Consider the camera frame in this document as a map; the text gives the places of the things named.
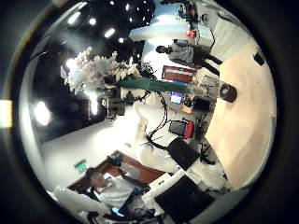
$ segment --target white flower bouquet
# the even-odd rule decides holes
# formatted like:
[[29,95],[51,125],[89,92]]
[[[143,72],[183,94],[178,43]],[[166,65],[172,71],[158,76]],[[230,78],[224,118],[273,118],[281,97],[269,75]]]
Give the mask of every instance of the white flower bouquet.
[[64,84],[68,84],[71,91],[78,94],[79,91],[95,91],[104,89],[107,84],[105,77],[110,77],[116,82],[129,75],[141,77],[137,69],[137,64],[116,61],[118,53],[114,51],[111,57],[95,56],[90,59],[92,48],[88,47],[82,51],[74,60],[71,60],[70,71],[67,74],[62,68],[61,77]]

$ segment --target wooden cabinet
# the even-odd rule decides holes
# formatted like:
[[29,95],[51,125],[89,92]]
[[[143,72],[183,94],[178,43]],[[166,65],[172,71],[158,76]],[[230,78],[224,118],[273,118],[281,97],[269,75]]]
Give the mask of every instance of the wooden cabinet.
[[191,82],[195,74],[195,69],[165,65],[163,68],[162,79]]

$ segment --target green exit sign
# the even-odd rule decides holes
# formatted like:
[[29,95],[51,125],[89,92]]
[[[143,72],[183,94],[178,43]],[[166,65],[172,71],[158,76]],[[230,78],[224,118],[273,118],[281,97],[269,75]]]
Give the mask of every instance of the green exit sign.
[[75,169],[81,174],[88,169],[88,164],[86,160],[82,160],[74,165]]

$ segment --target white machine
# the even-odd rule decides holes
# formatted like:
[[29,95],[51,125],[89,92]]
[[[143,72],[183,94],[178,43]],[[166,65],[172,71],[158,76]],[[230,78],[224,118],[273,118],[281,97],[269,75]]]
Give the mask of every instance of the white machine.
[[211,48],[215,41],[211,28],[198,24],[196,30],[197,30],[197,35],[195,39],[196,45],[201,45],[201,46]]
[[153,181],[151,190],[141,197],[148,209],[155,209],[155,216],[167,213],[175,222],[185,222],[213,203],[215,198],[205,193],[207,189],[232,188],[221,169],[201,163],[182,139],[173,140],[167,151],[181,168],[172,176],[164,174]]

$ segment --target person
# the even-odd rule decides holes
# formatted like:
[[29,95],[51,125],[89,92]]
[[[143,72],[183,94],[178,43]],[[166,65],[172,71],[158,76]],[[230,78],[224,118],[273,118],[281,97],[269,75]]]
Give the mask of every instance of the person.
[[121,162],[118,158],[108,157],[108,160],[109,163],[112,161],[115,166],[119,167],[121,175],[104,179],[103,175],[95,168],[89,168],[85,174],[98,193],[99,201],[111,209],[116,208],[118,213],[126,217],[136,219],[152,217],[153,212],[144,205],[141,199],[143,193],[149,189],[137,180],[139,171],[135,167]]
[[79,194],[63,186],[57,186],[54,192],[50,193],[50,197],[83,223],[90,223],[87,215],[91,212],[98,214],[96,219],[98,223],[104,223],[105,216],[111,215],[109,207],[104,203],[92,200],[87,195]]
[[156,51],[158,53],[168,54],[169,60],[173,63],[179,63],[192,68],[205,67],[215,75],[220,75],[218,69],[207,63],[205,60],[212,60],[216,64],[222,64],[222,61],[209,53],[203,52],[194,45],[187,43],[174,43],[168,48],[165,46],[158,46]]

